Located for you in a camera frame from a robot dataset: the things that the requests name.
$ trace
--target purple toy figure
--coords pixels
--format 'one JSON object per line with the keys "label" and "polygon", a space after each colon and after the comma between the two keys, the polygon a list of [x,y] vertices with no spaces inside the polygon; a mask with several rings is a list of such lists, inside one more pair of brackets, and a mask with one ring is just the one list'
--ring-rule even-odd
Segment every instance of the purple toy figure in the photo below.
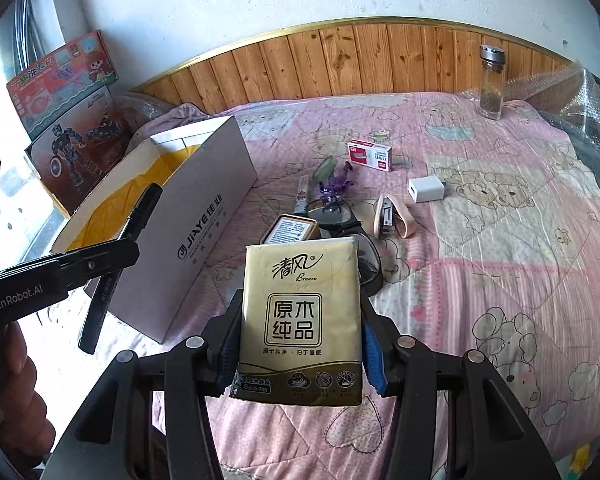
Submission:
{"label": "purple toy figure", "polygon": [[335,176],[333,171],[329,175],[329,183],[323,184],[318,183],[320,189],[320,199],[326,208],[334,210],[340,208],[340,202],[342,201],[343,193],[353,186],[353,182],[347,180],[347,173],[353,170],[353,166],[349,161],[344,163],[344,168],[340,176]]}

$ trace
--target printed cartoon girl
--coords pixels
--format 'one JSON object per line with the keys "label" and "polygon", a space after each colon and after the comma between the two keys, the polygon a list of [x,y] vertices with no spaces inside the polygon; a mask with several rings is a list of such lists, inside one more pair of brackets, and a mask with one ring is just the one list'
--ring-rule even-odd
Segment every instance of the printed cartoon girl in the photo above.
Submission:
{"label": "printed cartoon girl", "polygon": [[103,81],[107,75],[113,72],[107,56],[101,50],[87,52],[87,70],[91,81]]}

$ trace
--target pink bedspread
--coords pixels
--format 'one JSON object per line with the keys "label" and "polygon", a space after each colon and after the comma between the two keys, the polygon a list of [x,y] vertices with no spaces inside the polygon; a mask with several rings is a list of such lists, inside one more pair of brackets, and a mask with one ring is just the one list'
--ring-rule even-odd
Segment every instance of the pink bedspread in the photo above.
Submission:
{"label": "pink bedspread", "polygon": [[[394,170],[354,168],[347,197],[355,214],[368,226],[378,195],[391,192],[420,225],[406,241],[378,241],[386,279],[372,299],[378,313],[433,350],[481,349],[556,458],[600,433],[600,190],[565,133],[523,102],[507,104],[494,122],[471,101],[435,93],[274,102],[233,113],[258,180],[165,346],[223,311],[242,286],[244,247],[292,211],[300,175],[328,155],[345,160],[347,140],[376,140],[393,148]],[[445,198],[415,205],[407,180],[428,174],[446,181]],[[122,349],[120,323],[108,323],[103,366]],[[125,337],[139,353],[158,350],[144,336]],[[346,409],[208,399],[228,478],[376,478],[394,402],[369,384],[363,395],[362,405]],[[445,461],[446,414],[441,393],[435,468]]]}

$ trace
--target human hand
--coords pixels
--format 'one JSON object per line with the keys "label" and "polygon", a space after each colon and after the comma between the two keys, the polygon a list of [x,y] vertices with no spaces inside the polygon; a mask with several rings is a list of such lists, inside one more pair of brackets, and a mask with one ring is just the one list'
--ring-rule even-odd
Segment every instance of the human hand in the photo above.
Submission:
{"label": "human hand", "polygon": [[45,401],[34,391],[37,371],[17,322],[4,335],[2,354],[7,380],[0,389],[0,445],[43,456],[51,450],[56,430],[46,420]]}

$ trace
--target robot toy box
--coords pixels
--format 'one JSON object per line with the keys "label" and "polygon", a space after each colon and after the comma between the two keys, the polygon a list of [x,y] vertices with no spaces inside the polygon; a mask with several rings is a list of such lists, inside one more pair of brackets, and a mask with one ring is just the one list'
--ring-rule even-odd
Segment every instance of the robot toy box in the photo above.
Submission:
{"label": "robot toy box", "polygon": [[29,139],[118,76],[96,30],[37,60],[7,83]]}
{"label": "robot toy box", "polygon": [[131,132],[107,88],[53,121],[26,149],[46,190],[71,215],[125,153]]}

